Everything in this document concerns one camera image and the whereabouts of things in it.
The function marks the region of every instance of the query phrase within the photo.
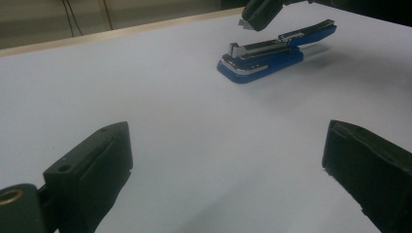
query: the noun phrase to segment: cable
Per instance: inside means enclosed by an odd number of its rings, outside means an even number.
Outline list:
[[[73,13],[72,5],[70,5],[69,0],[66,0],[66,2],[67,2],[67,4],[69,5],[70,12],[72,13],[73,20],[75,20],[75,24],[76,24],[77,28],[79,29],[80,35],[83,36],[83,32],[82,32],[82,30],[80,29],[80,26],[79,26],[79,24],[78,24],[77,21],[76,21],[75,14]]]
[[[72,37],[75,37],[75,34],[73,33],[72,21],[70,20],[69,12],[67,11],[67,7],[66,7],[66,3],[64,3],[64,0],[61,0],[61,2],[63,3],[64,10],[66,10],[67,20],[69,21],[70,31],[72,32]]]

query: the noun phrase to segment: blue stapler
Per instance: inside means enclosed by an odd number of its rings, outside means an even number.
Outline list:
[[[282,34],[278,39],[239,47],[229,45],[218,70],[235,83],[249,83],[303,60],[298,46],[321,41],[336,30],[327,19],[316,25]]]

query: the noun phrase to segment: white paper surface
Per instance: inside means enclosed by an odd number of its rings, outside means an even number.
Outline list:
[[[229,43],[327,18],[336,33],[299,64],[243,85],[216,70]],[[379,232],[321,160],[331,119],[412,151],[411,28],[306,3],[259,33],[238,19],[0,58],[0,187],[40,187],[126,120],[135,167],[96,232]]]

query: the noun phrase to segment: white table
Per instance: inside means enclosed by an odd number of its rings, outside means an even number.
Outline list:
[[[243,85],[216,70],[231,42],[327,18],[336,33],[299,64]],[[127,120],[135,168],[98,233],[379,232],[321,160],[331,119],[412,150],[412,29],[306,3],[260,33],[238,19],[1,57],[0,188],[40,187],[68,150]]]

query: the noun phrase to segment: white tabletop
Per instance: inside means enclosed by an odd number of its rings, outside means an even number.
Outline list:
[[[221,17],[0,58],[0,188],[42,173],[126,120],[135,167],[97,229],[145,233],[377,233],[321,165],[331,119],[412,151],[412,29],[321,5],[262,32]],[[327,18],[305,59],[236,84],[216,70],[245,45]]]

